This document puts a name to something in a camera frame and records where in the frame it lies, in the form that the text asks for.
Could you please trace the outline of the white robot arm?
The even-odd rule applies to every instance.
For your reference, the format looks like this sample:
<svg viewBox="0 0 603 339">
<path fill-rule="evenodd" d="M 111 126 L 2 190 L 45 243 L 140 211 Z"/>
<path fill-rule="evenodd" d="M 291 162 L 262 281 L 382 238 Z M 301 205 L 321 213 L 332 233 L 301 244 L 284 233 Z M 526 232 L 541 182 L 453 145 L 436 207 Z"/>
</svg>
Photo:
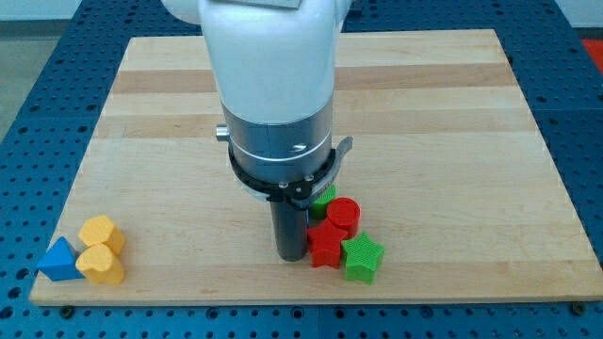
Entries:
<svg viewBox="0 0 603 339">
<path fill-rule="evenodd" d="M 162 0 L 201 27 L 229 150 L 253 178 L 294 182 L 331 150 L 334 57 L 350 0 Z"/>
</svg>

